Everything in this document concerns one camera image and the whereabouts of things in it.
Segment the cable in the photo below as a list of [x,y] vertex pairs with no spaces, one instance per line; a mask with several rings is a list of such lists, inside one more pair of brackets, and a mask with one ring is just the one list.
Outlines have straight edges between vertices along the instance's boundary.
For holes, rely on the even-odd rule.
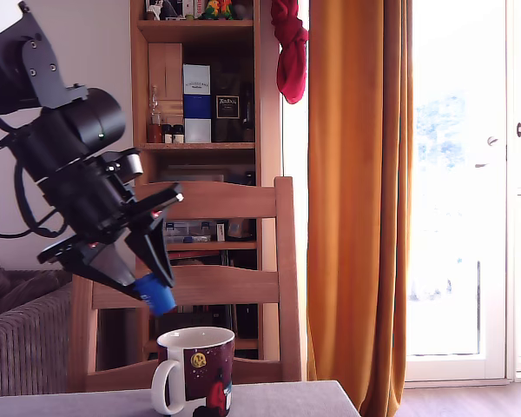
[[54,239],[66,231],[66,228],[68,228],[68,224],[66,223],[65,219],[63,221],[62,226],[57,232],[52,232],[47,228],[40,227],[42,224],[48,221],[50,217],[52,217],[58,212],[56,208],[53,209],[50,213],[48,213],[45,217],[43,217],[43,219],[39,222],[35,220],[29,202],[27,201],[27,196],[25,195],[25,187],[23,186],[23,167],[19,162],[16,163],[16,167],[14,170],[14,187],[16,190],[16,199],[19,212],[21,213],[23,221],[29,228],[21,233],[0,233],[0,239],[19,239],[27,235],[30,235],[31,233],[35,233],[42,237]]
[[27,201],[27,196],[25,195],[25,187],[23,186],[23,166],[20,162],[16,163],[16,167],[14,168],[14,189],[16,191],[17,207],[19,208],[23,221],[29,227],[31,232],[50,239],[57,238],[65,232],[66,228],[68,228],[65,219],[63,225],[57,232],[52,232],[47,228],[41,228],[40,224],[35,220],[29,202]]
[[[52,210],[50,213],[48,213],[45,217],[43,217],[42,220],[40,220],[37,225],[41,225],[43,223],[45,223],[46,221],[48,221],[48,219],[50,217],[52,217],[53,215],[55,215],[56,213],[58,212],[58,210],[54,209]],[[15,233],[15,234],[4,234],[4,233],[0,233],[0,239],[19,239],[21,237],[25,237],[27,235],[30,235],[31,233],[33,233],[33,231],[28,228],[27,230],[25,230],[24,232],[21,232],[21,233]]]

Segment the table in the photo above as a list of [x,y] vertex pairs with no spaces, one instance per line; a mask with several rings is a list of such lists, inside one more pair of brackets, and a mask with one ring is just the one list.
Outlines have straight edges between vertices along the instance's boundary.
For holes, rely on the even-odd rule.
[[[182,417],[191,417],[186,410]],[[150,392],[0,397],[0,417],[158,417]],[[336,381],[234,385],[228,417],[359,417]]]

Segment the mug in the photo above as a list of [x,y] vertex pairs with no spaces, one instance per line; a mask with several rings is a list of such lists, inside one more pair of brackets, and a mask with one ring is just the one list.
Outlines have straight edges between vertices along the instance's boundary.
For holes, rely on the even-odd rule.
[[181,328],[160,336],[151,387],[153,407],[175,415],[224,417],[232,401],[235,334],[226,328]]

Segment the mug handle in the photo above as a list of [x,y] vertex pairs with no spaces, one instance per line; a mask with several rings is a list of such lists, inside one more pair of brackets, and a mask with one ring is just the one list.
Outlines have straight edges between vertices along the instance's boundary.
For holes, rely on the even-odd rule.
[[155,370],[155,376],[153,377],[153,385],[150,388],[150,396],[153,401],[153,407],[157,413],[160,414],[177,414],[182,409],[184,404],[178,404],[174,402],[175,398],[179,395],[170,395],[170,406],[166,407],[166,384],[168,383],[168,374],[170,371],[177,367],[179,368],[180,362],[168,359],[161,363]]

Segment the wooden chair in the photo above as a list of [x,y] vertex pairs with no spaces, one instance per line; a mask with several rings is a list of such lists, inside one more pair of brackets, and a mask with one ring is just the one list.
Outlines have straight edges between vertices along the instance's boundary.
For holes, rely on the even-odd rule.
[[[278,177],[274,187],[247,187],[224,182],[183,182],[184,200],[173,205],[170,220],[275,218],[277,272],[226,266],[173,267],[173,293],[180,305],[279,304],[280,361],[236,358],[234,383],[300,381],[300,324],[292,179]],[[160,182],[140,187],[142,199],[166,188]],[[147,270],[137,266],[137,276]],[[115,290],[74,278],[68,365],[70,392],[149,388],[157,361],[96,372],[96,317],[104,308],[142,308]]]

